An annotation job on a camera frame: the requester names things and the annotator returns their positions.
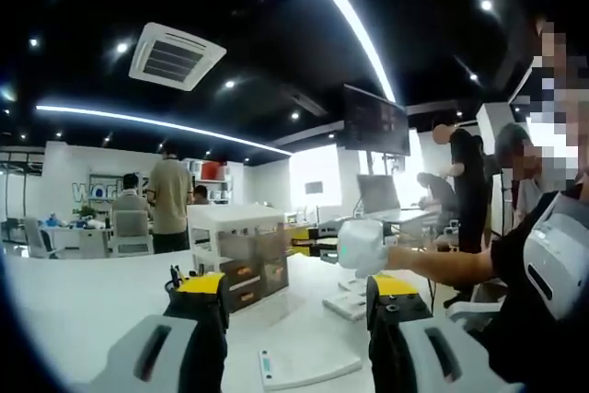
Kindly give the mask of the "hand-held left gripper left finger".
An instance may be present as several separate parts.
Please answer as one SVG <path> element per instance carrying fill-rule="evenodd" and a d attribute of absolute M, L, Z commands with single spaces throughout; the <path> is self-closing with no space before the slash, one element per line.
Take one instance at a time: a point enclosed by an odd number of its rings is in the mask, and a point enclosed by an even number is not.
<path fill-rule="evenodd" d="M 175 278 L 169 304 L 109 349 L 91 392 L 220 392 L 227 357 L 228 282 L 222 273 Z"/>

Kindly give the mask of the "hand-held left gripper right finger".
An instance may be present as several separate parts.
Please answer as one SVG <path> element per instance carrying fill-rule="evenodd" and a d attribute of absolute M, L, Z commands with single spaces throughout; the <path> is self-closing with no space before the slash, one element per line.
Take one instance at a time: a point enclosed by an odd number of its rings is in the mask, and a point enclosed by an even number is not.
<path fill-rule="evenodd" d="M 452 320 L 436 317 L 410 283 L 367 279 L 366 321 L 376 392 L 523 392 L 489 367 L 487 351 Z"/>

